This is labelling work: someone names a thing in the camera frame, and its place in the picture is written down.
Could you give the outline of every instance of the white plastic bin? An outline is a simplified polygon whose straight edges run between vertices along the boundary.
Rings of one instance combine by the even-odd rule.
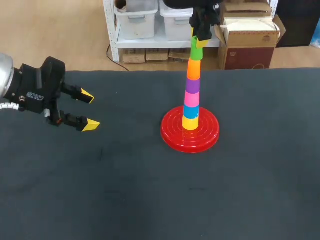
[[[121,33],[125,39],[147,39],[155,36],[155,14],[158,0],[127,0],[126,12],[114,13],[121,23]]]
[[[165,34],[169,41],[188,41],[191,39],[190,18],[193,8],[172,9],[160,0],[160,14],[164,17]]]

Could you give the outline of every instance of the black cable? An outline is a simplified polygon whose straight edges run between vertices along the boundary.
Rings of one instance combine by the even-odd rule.
[[[118,66],[120,66],[120,67],[122,67],[123,69],[125,69],[127,72],[130,72],[130,71],[128,70],[128,68],[126,68],[125,66],[122,66],[121,64],[113,61],[113,60],[109,57],[109,53],[108,53],[108,52],[109,52],[110,47],[111,47],[111,44],[109,44],[108,49],[106,50],[106,56],[107,56],[107,58],[108,58],[111,62],[113,62],[114,64],[117,64]]]

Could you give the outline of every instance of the black table cloth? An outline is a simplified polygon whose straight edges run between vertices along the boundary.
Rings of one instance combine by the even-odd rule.
[[[320,239],[320,69],[204,72],[220,139],[201,154],[160,136],[185,81],[67,72],[95,100],[60,109],[101,122],[94,132],[0,111],[0,239]]]

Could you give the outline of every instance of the green ring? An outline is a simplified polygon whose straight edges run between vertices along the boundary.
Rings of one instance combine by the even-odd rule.
[[[193,61],[201,61],[204,58],[204,49],[202,47],[197,48],[197,36],[193,36],[191,39],[191,55],[190,58]]]

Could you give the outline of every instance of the pink ring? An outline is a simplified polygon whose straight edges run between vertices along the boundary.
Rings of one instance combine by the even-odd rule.
[[[195,94],[185,91],[184,104],[189,108],[195,108],[200,104],[200,91]]]

